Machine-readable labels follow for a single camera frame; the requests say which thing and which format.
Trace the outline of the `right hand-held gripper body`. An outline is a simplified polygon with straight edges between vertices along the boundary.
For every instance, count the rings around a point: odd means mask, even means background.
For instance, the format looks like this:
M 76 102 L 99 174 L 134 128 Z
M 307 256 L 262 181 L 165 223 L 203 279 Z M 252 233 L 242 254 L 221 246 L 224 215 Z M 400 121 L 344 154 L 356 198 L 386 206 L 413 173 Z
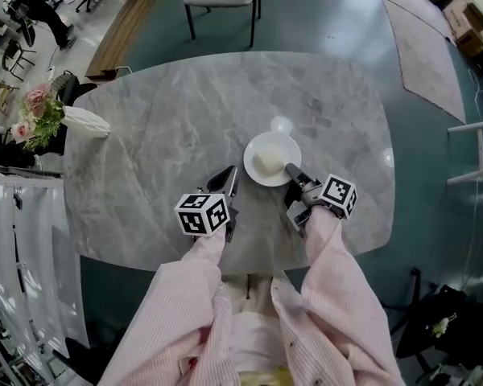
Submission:
M 340 220 L 349 219 L 357 202 L 356 186 L 333 174 L 323 183 L 318 179 L 310 179 L 307 185 L 297 185 L 291 180 L 285 195 L 287 218 L 294 229 L 297 232 L 305 230 L 315 206 L 327 208 Z

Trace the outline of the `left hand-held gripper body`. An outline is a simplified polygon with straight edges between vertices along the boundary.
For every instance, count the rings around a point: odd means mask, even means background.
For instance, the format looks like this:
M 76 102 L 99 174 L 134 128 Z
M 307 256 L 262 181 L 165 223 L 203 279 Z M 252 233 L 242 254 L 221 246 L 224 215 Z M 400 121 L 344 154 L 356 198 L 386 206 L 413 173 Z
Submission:
M 233 207 L 236 192 L 237 182 L 227 182 L 221 187 L 208 183 L 191 194 L 182 195 L 174 207 L 182 233 L 197 240 L 213 236 L 225 227 L 225 241 L 230 243 L 238 214 Z

